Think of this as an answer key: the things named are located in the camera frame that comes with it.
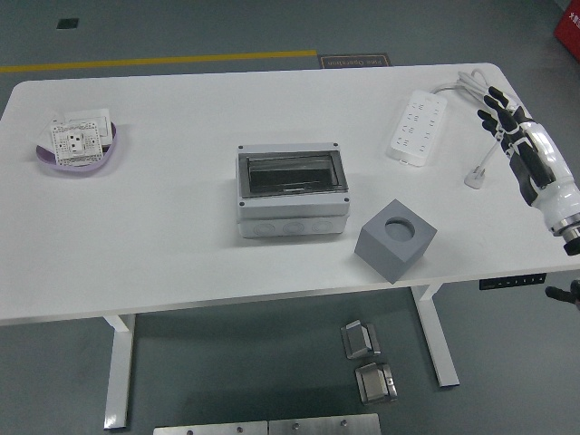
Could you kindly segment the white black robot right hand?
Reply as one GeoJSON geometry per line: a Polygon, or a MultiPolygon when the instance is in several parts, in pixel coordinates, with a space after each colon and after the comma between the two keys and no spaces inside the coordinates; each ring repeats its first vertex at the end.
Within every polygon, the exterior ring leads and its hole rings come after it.
{"type": "Polygon", "coordinates": [[[525,202],[538,209],[548,230],[561,237],[579,225],[579,188],[565,159],[544,126],[491,86],[478,111],[508,159],[525,202]]]}

